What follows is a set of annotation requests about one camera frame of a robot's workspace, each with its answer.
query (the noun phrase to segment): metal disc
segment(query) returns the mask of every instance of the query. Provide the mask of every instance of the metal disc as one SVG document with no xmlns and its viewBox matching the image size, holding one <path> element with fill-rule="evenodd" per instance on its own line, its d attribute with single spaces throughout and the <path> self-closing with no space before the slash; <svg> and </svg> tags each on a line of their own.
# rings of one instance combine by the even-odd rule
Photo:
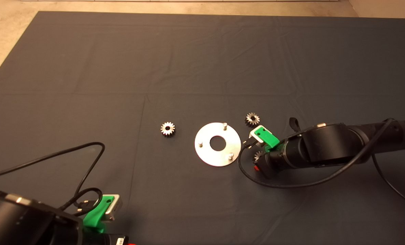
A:
<svg viewBox="0 0 405 245">
<path fill-rule="evenodd" d="M 225 148 L 216 151 L 210 140 L 219 136 L 225 140 Z M 211 166 L 227 166 L 234 162 L 240 152 L 242 142 L 237 132 L 225 122 L 212 122 L 202 127 L 195 137 L 195 150 L 199 158 Z"/>
</svg>

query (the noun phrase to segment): floor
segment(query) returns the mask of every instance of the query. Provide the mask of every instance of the floor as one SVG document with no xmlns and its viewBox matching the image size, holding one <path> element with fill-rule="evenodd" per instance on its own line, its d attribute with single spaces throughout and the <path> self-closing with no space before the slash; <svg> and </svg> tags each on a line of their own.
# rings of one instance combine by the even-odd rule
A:
<svg viewBox="0 0 405 245">
<path fill-rule="evenodd" d="M 0 0 L 0 65 L 37 11 L 405 18 L 405 0 L 337 2 L 26 2 Z"/>
</svg>

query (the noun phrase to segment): gear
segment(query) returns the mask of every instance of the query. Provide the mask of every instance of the gear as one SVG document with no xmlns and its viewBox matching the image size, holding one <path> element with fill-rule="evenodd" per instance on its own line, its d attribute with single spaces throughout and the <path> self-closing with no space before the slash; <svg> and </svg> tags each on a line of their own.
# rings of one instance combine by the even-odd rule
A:
<svg viewBox="0 0 405 245">
<path fill-rule="evenodd" d="M 256 162 L 262 155 L 264 155 L 264 152 L 263 151 L 257 151 L 255 154 L 254 154 L 254 162 Z"/>
<path fill-rule="evenodd" d="M 255 113 L 248 113 L 245 118 L 245 123 L 249 127 L 255 128 L 260 123 L 260 117 Z"/>
<path fill-rule="evenodd" d="M 165 137 L 170 137 L 175 133 L 175 125 L 170 121 L 167 121 L 161 125 L 160 130 Z"/>
</svg>

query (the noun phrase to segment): table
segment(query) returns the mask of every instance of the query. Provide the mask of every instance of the table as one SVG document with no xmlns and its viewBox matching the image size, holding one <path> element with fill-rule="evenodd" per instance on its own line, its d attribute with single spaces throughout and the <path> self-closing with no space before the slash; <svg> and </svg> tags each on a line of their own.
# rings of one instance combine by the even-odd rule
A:
<svg viewBox="0 0 405 245">
<path fill-rule="evenodd" d="M 405 201 L 370 162 L 294 190 L 203 163 L 196 132 L 227 122 L 244 139 L 249 112 L 279 138 L 291 116 L 405 119 L 405 19 L 39 12 L 0 68 L 0 169 L 102 141 L 84 187 L 121 195 L 109 232 L 136 244 L 405 244 Z M 97 152 L 7 174 L 0 190 L 61 205 Z M 405 193 L 405 152 L 378 160 Z"/>
</svg>

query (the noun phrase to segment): black cable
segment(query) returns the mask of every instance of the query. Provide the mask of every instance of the black cable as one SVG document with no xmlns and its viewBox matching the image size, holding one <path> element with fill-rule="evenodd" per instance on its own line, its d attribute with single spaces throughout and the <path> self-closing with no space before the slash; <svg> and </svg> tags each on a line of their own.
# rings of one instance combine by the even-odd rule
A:
<svg viewBox="0 0 405 245">
<path fill-rule="evenodd" d="M 82 197 L 84 194 L 86 194 L 89 191 L 94 191 L 98 194 L 98 200 L 95 202 L 95 204 L 86 210 L 80 211 L 78 213 L 73 214 L 74 216 L 81 216 L 83 214 L 87 214 L 88 212 L 92 211 L 93 209 L 95 209 L 99 203 L 101 202 L 101 200 L 103 199 L 103 192 L 95 187 L 91 187 L 91 188 L 87 188 L 84 189 L 80 192 L 78 192 L 75 196 L 73 196 L 69 201 L 67 201 L 65 204 L 63 204 L 61 207 L 59 207 L 60 210 L 65 211 L 65 209 L 67 209 L 72 203 L 76 203 L 76 201 L 78 200 L 78 198 Z"/>
<path fill-rule="evenodd" d="M 101 158 L 101 156 L 103 155 L 103 153 L 104 153 L 104 151 L 105 151 L 105 149 L 106 149 L 106 146 L 104 145 L 104 143 L 101 143 L 101 142 L 90 142 L 90 143 L 82 144 L 82 145 L 75 146 L 75 147 L 72 147 L 72 148 L 69 148 L 69 149 L 64 149 L 64 150 L 61 150 L 61 151 L 58 151 L 58 152 L 54 152 L 54 153 L 51 153 L 51 154 L 49 154 L 49 155 L 36 158 L 36 159 L 34 159 L 34 160 L 32 160 L 32 161 L 29 161 L 29 162 L 27 162 L 27 163 L 22 163 L 22 164 L 20 164 L 20 165 L 18 165 L 18 166 L 14 166 L 14 167 L 11 167 L 11 168 L 9 168 L 9 169 L 2 170 L 2 171 L 0 171 L 0 176 L 3 175 L 3 174 L 8 174 L 8 173 L 11 173 L 11 172 L 13 172 L 13 171 L 16 171 L 16 170 L 19 170 L 19 169 L 22 169 L 22 168 L 31 166 L 31 165 L 36 164 L 36 163 L 40 163 L 40 162 L 42 162 L 42 161 L 48 160 L 48 159 L 53 158 L 53 157 L 57 157 L 57 156 L 64 155 L 64 154 L 67 154 L 67 153 L 70 153 L 70 152 L 74 152 L 74 151 L 77 151 L 77 150 L 80 150 L 80 149 L 84 149 L 84 148 L 89 147 L 89 146 L 101 146 L 101 151 L 98 153 L 98 155 L 96 156 L 96 158 L 95 158 L 95 160 L 93 161 L 92 165 L 89 167 L 89 169 L 87 170 L 86 174 L 84 175 L 84 177 L 81 179 L 80 183 L 78 184 L 78 186 L 77 186 L 77 188 L 76 188 L 76 191 L 75 191 L 75 194 L 74 194 L 74 197 L 76 197 L 76 196 L 78 196 L 79 193 L 81 193 L 81 192 L 80 192 L 81 186 L 83 185 L 84 181 L 86 180 L 86 178 L 88 177 L 88 175 L 89 175 L 90 172 L 92 171 L 93 167 L 95 167 L 96 163 L 98 162 L 98 160 L 99 160 L 99 159 Z"/>
<path fill-rule="evenodd" d="M 240 157 L 242 156 L 243 150 L 245 150 L 248 146 L 244 146 L 238 156 L 237 156 L 237 163 L 238 163 L 238 167 L 240 168 L 240 170 L 242 171 L 242 173 L 250 180 L 254 181 L 255 183 L 258 183 L 260 185 L 266 186 L 266 187 L 270 187 L 270 188 L 281 188 L 281 189 L 286 189 L 286 188 L 298 188 L 298 187 L 308 187 L 308 186 L 314 186 L 314 185 L 318 185 L 321 183 L 325 183 L 335 177 L 337 177 L 338 175 L 340 175 L 341 173 L 343 173 L 344 171 L 346 171 L 346 169 L 348 169 L 349 167 L 351 167 L 353 164 L 357 163 L 357 161 L 359 159 L 361 159 L 362 157 L 364 157 L 366 154 L 368 154 L 370 152 L 370 150 L 372 150 L 372 148 L 375 146 L 378 138 L 380 138 L 380 136 L 383 134 L 383 132 L 389 127 L 389 125 L 391 124 L 391 122 L 393 121 L 393 119 L 389 118 L 385 121 L 385 124 L 378 130 L 378 132 L 371 138 L 371 140 L 369 142 L 366 143 L 366 145 L 360 150 L 360 152 L 357 153 L 357 155 L 355 155 L 345 166 L 341 167 L 340 169 L 338 169 L 337 171 L 335 171 L 334 173 L 330 174 L 328 177 L 325 177 L 321 180 L 317 180 L 314 182 L 310 182 L 310 183 L 304 183 L 304 184 L 289 184 L 289 185 L 275 185 L 275 184 L 269 184 L 260 180 L 255 179 L 254 177 L 252 177 L 251 175 L 249 175 L 242 166 L 242 163 L 240 162 Z"/>
<path fill-rule="evenodd" d="M 375 154 L 372 155 L 372 160 L 373 160 L 373 164 L 375 165 L 376 170 L 378 171 L 378 174 L 381 176 L 381 178 L 384 180 L 385 183 L 387 183 L 390 188 L 392 188 L 394 190 L 394 192 L 396 192 L 400 197 L 402 197 L 403 199 L 405 199 L 404 194 L 400 193 L 400 191 L 398 191 L 384 176 L 383 172 L 381 171 L 381 168 L 378 165 L 378 161 L 376 160 Z"/>
</svg>

